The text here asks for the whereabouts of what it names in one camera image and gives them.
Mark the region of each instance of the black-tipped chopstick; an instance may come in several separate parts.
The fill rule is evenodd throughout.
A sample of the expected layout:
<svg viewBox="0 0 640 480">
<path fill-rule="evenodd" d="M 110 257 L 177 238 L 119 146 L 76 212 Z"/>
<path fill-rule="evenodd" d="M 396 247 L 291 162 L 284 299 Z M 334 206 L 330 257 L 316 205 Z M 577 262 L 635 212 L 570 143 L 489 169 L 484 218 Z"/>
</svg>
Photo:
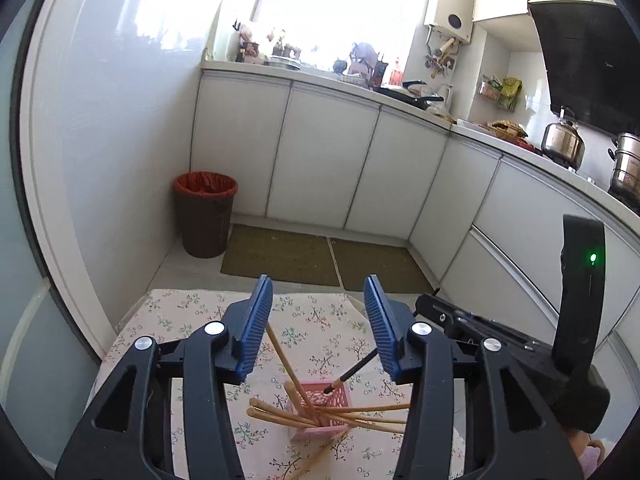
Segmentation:
<svg viewBox="0 0 640 480">
<path fill-rule="evenodd" d="M 440 287 L 437 287 L 436 290 L 433 291 L 432 296 L 435 296 L 440 291 Z M 414 317 L 418 315 L 418 311 L 414 311 Z M 349 368 L 345 373 L 343 373 L 340 377 L 338 377 L 333 383 L 329 384 L 322 392 L 325 395 L 330 394 L 336 388 L 338 388 L 341 384 L 344 384 L 345 381 L 348 381 L 353 374 L 359 372 L 362 367 L 371 361 L 376 355 L 378 355 L 378 349 L 374 348 L 371 352 L 365 355 L 360 361 L 354 364 L 351 368 Z"/>
</svg>

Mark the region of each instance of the floral tablecloth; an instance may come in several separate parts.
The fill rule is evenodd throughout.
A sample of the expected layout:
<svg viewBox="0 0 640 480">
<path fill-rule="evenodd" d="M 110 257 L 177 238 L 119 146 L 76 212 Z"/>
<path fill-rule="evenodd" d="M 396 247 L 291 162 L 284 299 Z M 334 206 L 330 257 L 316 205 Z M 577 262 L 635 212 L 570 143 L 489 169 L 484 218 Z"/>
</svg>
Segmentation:
<svg viewBox="0 0 640 480">
<path fill-rule="evenodd" d="M 96 390 L 120 357 L 140 336 L 158 342 L 191 335 L 207 321 L 222 318 L 233 302 L 244 300 L 243 292 L 156 289 L 126 324 L 106 355 Z M 282 294 L 273 298 L 270 323 L 298 378 L 330 381 L 366 355 L 375 345 L 369 321 L 345 294 Z M 258 397 L 283 408 L 288 380 L 267 335 L 264 335 L 254 371 L 240 386 L 226 386 L 236 447 L 246 478 L 286 480 L 305 458 L 326 441 L 291 442 L 287 428 L 249 418 L 249 398 Z M 352 403 L 357 406 L 408 402 L 411 386 L 397 386 L 383 371 L 376 357 L 349 381 Z M 172 442 L 175 473 L 188 478 L 182 424 L 182 381 L 172 384 Z M 406 418 L 406 410 L 371 413 L 373 416 Z M 305 480 L 385 479 L 393 476 L 402 435 L 353 428 L 331 453 L 307 472 Z M 464 442 L 453 429 L 450 477 L 462 475 Z"/>
</svg>

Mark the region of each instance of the metal screw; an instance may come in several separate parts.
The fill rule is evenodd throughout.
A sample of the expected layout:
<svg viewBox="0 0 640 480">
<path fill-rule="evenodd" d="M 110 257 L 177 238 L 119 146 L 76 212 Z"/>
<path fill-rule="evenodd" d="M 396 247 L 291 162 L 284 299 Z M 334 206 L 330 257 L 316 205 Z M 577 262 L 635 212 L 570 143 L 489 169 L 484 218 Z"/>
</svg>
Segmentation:
<svg viewBox="0 0 640 480">
<path fill-rule="evenodd" d="M 136 342 L 133 343 L 138 350 L 146 350 L 153 344 L 153 340 L 148 336 L 142 336 L 136 339 Z"/>
<path fill-rule="evenodd" d="M 431 325 L 419 321 L 411 325 L 411 330 L 417 335 L 428 335 L 431 333 Z"/>
<path fill-rule="evenodd" d="M 500 348 L 502 348 L 502 344 L 497 339 L 490 337 L 489 339 L 485 339 L 482 344 L 489 352 L 497 352 Z"/>
<path fill-rule="evenodd" d="M 212 321 L 205 325 L 204 331 L 209 335 L 222 334 L 225 331 L 225 325 L 219 321 Z"/>
</svg>

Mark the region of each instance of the range hood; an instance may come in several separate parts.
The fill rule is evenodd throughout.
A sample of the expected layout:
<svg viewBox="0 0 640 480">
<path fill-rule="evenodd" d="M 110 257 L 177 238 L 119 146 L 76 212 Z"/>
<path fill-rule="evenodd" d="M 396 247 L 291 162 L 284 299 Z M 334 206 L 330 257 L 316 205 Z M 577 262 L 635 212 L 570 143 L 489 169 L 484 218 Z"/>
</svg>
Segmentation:
<svg viewBox="0 0 640 480">
<path fill-rule="evenodd" d="M 536 22 L 551 109 L 617 136 L 640 123 L 640 43 L 622 12 L 591 2 L 529 4 Z"/>
</svg>

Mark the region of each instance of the brown trash can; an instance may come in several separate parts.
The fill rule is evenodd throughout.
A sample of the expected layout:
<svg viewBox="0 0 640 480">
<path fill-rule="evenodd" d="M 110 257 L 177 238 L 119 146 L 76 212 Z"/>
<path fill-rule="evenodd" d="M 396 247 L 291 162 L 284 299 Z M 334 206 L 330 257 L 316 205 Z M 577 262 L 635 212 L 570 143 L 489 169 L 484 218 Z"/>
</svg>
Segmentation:
<svg viewBox="0 0 640 480">
<path fill-rule="evenodd" d="M 209 171 L 185 173 L 174 180 L 182 245 L 191 256 L 213 258 L 226 250 L 236 192 L 234 179 Z"/>
</svg>

